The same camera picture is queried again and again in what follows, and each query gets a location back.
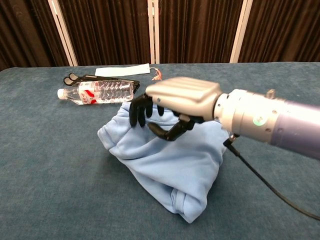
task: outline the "plastic water bottle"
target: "plastic water bottle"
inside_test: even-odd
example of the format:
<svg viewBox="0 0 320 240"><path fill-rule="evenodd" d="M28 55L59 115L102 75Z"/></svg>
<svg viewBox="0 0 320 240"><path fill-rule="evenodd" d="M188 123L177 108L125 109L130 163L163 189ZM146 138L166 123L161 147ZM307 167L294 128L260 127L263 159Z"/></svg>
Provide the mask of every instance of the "plastic water bottle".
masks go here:
<svg viewBox="0 0 320 240"><path fill-rule="evenodd" d="M134 97L134 85L125 80L82 81L58 90L58 98L78 105L128 102Z"/></svg>

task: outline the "white paper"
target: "white paper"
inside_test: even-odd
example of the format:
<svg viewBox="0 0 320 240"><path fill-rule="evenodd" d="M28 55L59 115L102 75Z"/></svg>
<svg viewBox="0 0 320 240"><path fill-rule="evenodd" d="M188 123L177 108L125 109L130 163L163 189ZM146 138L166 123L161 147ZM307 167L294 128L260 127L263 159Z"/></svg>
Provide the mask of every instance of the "white paper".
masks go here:
<svg viewBox="0 0 320 240"><path fill-rule="evenodd" d="M127 67L101 67L95 70L95 75L100 77L120 77L149 73L149 63Z"/></svg>

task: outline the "black cable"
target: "black cable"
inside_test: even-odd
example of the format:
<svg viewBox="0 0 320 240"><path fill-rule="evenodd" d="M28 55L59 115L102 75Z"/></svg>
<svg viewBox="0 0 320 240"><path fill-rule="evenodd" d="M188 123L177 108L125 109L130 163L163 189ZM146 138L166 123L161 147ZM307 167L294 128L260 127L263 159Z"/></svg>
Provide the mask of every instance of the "black cable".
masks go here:
<svg viewBox="0 0 320 240"><path fill-rule="evenodd" d="M240 158L241 161L275 194L277 195L280 199L282 199L286 204L294 208L295 210L299 211L300 213L313 218L315 220L320 221L320 216L314 215L293 202L291 202L289 199L287 199L285 196L283 196L280 192L278 192L267 180L264 179L246 160L243 156L241 156L240 152L238 152L233 146L232 146L232 141L229 139L223 143L236 157Z"/></svg>

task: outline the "bottle label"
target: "bottle label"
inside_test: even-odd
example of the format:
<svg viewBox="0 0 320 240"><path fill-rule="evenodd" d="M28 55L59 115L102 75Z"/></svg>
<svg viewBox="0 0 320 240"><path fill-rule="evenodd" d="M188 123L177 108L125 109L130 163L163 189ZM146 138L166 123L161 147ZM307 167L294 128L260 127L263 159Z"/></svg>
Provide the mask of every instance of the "bottle label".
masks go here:
<svg viewBox="0 0 320 240"><path fill-rule="evenodd" d="M92 86L92 81L81 82L78 88L78 93L81 101L84 104L96 104L95 87Z"/></svg>

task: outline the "white strip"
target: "white strip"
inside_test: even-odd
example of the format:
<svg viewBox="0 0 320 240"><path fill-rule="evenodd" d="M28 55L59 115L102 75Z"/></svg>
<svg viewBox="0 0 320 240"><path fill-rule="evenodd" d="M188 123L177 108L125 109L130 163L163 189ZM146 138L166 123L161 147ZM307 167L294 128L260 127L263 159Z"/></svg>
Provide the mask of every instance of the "white strip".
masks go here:
<svg viewBox="0 0 320 240"><path fill-rule="evenodd" d="M159 44L159 0L154 0L154 34L155 34L155 63L160 63Z"/></svg>
<svg viewBox="0 0 320 240"><path fill-rule="evenodd" d="M233 42L232 53L230 57L230 63L237 63L242 47L242 42L244 40L247 23L250 15L250 10L253 0L243 0L241 13L239 17L238 26L236 29L236 34Z"/></svg>
<svg viewBox="0 0 320 240"><path fill-rule="evenodd" d="M146 63L142 65L128 67L101 67L95 70L94 75L101 77L119 77L149 73L150 66L149 63Z"/></svg>
<svg viewBox="0 0 320 240"><path fill-rule="evenodd" d="M58 0L48 0L51 12L58 29L65 54L68 58L70 66L78 66L77 58L69 37L68 29Z"/></svg>
<svg viewBox="0 0 320 240"><path fill-rule="evenodd" d="M151 64L155 64L154 16L152 0L148 0L149 40Z"/></svg>

